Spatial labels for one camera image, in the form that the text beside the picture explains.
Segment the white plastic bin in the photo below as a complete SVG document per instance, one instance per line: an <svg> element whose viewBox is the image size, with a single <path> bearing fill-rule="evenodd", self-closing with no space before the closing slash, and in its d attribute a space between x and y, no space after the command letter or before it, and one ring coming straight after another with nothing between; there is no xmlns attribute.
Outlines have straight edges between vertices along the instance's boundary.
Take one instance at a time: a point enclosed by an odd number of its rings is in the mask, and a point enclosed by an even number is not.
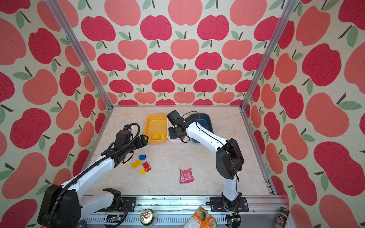
<svg viewBox="0 0 365 228"><path fill-rule="evenodd" d="M189 142L189 139L187 137L183 137L182 140L180 138L176 138L176 139L172 139L170 136L170 131L169 128L173 127L173 125L170 123L169 120L167 120L167 139L170 143L174 143L174 144L180 144L180 143L185 143L185 142Z"/></svg>

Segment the yellow plastic bin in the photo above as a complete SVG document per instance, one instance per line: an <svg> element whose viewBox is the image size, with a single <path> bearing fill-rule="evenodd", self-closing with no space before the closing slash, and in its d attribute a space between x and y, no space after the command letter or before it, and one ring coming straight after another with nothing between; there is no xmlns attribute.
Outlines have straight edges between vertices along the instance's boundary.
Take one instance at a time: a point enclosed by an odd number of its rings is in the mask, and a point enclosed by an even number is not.
<svg viewBox="0 0 365 228"><path fill-rule="evenodd" d="M152 114L146 119L144 134L149 137L148 144L163 144L167 140L167 116L165 114ZM166 138L163 140L153 141L151 136L154 134L166 134Z"/></svg>

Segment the yellow long lego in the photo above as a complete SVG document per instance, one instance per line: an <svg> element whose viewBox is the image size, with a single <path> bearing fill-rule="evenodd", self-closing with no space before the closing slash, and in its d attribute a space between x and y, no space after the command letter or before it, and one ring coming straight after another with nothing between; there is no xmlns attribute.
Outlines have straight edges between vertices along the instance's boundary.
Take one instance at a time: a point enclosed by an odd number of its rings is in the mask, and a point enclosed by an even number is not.
<svg viewBox="0 0 365 228"><path fill-rule="evenodd" d="M141 165L142 165L142 161L140 159L138 159L137 161L135 161L131 164L131 167L132 167L132 169L137 169Z"/></svg>

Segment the red lego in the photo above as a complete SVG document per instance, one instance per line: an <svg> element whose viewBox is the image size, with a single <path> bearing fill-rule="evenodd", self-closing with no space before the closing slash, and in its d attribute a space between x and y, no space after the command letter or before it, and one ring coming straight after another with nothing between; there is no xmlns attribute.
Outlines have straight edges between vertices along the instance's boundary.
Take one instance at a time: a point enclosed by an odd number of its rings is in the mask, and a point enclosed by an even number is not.
<svg viewBox="0 0 365 228"><path fill-rule="evenodd" d="M143 168L146 172L149 172L151 170L151 167L148 162L143 163Z"/></svg>

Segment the dark teal plastic bin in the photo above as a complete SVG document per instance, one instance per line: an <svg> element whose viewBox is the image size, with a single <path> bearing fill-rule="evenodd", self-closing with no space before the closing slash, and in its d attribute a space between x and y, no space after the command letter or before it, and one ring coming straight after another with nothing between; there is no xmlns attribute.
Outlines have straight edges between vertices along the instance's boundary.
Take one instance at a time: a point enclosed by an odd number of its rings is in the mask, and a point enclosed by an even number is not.
<svg viewBox="0 0 365 228"><path fill-rule="evenodd" d="M194 114L190 114L189 117L195 119L203 128L205 128L206 130L213 133L212 121L211 121L211 118L208 114L206 114L206 113L201 113L201 114L194 113Z"/></svg>

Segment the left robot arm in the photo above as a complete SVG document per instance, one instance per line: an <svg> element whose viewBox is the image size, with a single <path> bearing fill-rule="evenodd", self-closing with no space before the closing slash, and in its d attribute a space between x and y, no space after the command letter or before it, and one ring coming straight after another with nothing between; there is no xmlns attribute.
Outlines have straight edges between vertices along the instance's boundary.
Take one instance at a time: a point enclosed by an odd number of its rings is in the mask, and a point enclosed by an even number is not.
<svg viewBox="0 0 365 228"><path fill-rule="evenodd" d="M112 143L96 162L74 178L53 184L45 191L38 223L47 228L74 228L88 215L100 210L127 212L121 193L105 188L100 193L85 197L85 193L104 175L124 162L127 154L147 146L148 136L140 135L124 140L121 147Z"/></svg>

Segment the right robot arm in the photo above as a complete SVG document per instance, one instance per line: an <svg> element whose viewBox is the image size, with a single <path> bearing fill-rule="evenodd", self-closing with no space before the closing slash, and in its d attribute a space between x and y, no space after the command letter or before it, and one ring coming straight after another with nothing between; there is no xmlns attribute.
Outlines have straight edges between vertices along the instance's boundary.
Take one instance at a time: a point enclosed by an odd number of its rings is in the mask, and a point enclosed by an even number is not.
<svg viewBox="0 0 365 228"><path fill-rule="evenodd" d="M241 192L238 191L239 173L244 164L244 158L237 141L233 138L226 140L203 128L190 116L183 118L173 111L167 115L172 124L169 134L172 138L192 138L215 154L216 170L224 178L222 204L226 211L238 209Z"/></svg>

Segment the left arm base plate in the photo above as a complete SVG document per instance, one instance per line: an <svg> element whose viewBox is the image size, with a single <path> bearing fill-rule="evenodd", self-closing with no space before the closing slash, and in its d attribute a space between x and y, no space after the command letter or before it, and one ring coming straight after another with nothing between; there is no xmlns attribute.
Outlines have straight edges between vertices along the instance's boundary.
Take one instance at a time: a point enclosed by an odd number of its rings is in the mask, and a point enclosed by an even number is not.
<svg viewBox="0 0 365 228"><path fill-rule="evenodd" d="M99 210L98 212L134 212L136 207L136 197L122 197L119 206L109 206Z"/></svg>

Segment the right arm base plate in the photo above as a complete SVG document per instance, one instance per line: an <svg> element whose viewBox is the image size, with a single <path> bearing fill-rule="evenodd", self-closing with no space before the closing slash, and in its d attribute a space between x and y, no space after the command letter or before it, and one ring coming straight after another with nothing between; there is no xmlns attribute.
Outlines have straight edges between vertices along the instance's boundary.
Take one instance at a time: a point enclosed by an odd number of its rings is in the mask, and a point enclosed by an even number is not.
<svg viewBox="0 0 365 228"><path fill-rule="evenodd" d="M212 212L249 212L249 206L245 197L237 197L234 201L229 201L223 196L210 197L206 205L211 207Z"/></svg>

